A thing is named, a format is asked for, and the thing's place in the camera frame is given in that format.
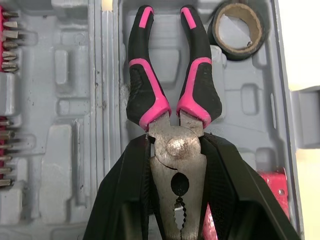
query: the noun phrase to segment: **phillips bit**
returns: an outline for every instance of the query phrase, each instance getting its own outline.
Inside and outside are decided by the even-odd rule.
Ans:
[[[2,43],[3,48],[10,50],[10,49],[16,49],[18,47],[18,44],[13,41],[4,41]]]
[[[11,167],[0,167],[0,174],[9,174],[12,172]]]
[[[0,179],[0,187],[8,187],[12,185],[11,179]]]
[[[0,145],[0,149],[12,149],[14,146],[12,144]]]
[[[4,27],[11,28],[11,29],[17,29],[18,23],[16,21],[5,21],[2,23]]]
[[[10,140],[15,137],[15,132],[14,131],[0,131],[0,140]]]
[[[17,18],[17,17],[19,17],[18,13],[17,13],[17,12],[14,12],[14,11],[3,11],[3,12],[2,12],[2,16],[3,16],[5,19],[8,19],[8,18]]]
[[[12,122],[10,120],[7,120],[7,119],[0,120],[0,126],[6,126],[7,127],[7,126],[10,126],[10,125],[12,125]]]
[[[17,58],[17,55],[13,51],[4,51],[2,53],[2,58],[5,61],[12,61],[12,60],[15,60]]]
[[[10,161],[11,159],[12,159],[12,156],[10,155],[0,156],[0,161],[7,162],[7,161]]]
[[[17,39],[19,32],[18,31],[11,31],[11,30],[3,30],[3,36],[10,38],[10,39]]]
[[[5,72],[12,73],[18,70],[18,65],[14,62],[4,61],[1,64],[1,68]]]

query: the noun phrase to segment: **black electrical tape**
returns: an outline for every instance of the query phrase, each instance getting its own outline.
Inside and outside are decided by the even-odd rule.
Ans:
[[[239,18],[250,31],[251,42],[243,48],[233,48],[222,41],[219,35],[220,20],[223,15]],[[252,56],[265,41],[265,26],[262,17],[247,4],[223,3],[215,12],[209,25],[208,37],[211,45],[218,45],[228,60],[240,61]]]

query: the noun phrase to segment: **pink and black handle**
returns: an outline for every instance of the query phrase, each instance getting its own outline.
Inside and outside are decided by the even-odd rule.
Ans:
[[[129,37],[128,61],[130,95],[126,107],[128,119],[148,131],[149,123],[171,108],[149,59],[149,36],[154,10],[144,5],[138,9]]]
[[[191,5],[180,10],[181,23],[189,43],[189,65],[176,113],[183,110],[200,119],[203,128],[218,118],[222,104],[212,78],[211,50],[201,19]]]

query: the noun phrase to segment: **metal jaw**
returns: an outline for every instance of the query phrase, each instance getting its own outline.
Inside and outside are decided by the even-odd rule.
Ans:
[[[199,141],[203,123],[180,111],[180,125],[170,125],[168,112],[150,123],[148,134],[155,138],[150,167],[166,239],[196,240],[207,166]],[[184,216],[181,225],[176,221],[179,211]]]

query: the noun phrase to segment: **tool case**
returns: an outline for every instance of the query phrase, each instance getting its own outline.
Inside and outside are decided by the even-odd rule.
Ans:
[[[144,133],[126,114],[128,41],[138,8],[154,9],[150,60],[174,113],[189,62],[180,8],[193,5],[208,29],[220,3],[113,0],[102,11],[101,0],[0,0],[18,13],[23,36],[15,41],[18,71],[0,72],[0,116],[15,131],[5,163],[12,171],[3,176],[13,185],[0,188],[0,240],[83,238],[100,182]],[[222,114],[205,132],[235,144],[256,171],[285,173],[290,222],[303,238],[295,152],[320,144],[310,128],[320,121],[319,90],[289,91],[278,2],[247,3],[261,14],[266,39],[243,61],[211,46]],[[178,125],[175,114],[170,120]],[[151,219],[151,240],[160,239],[156,226]]]

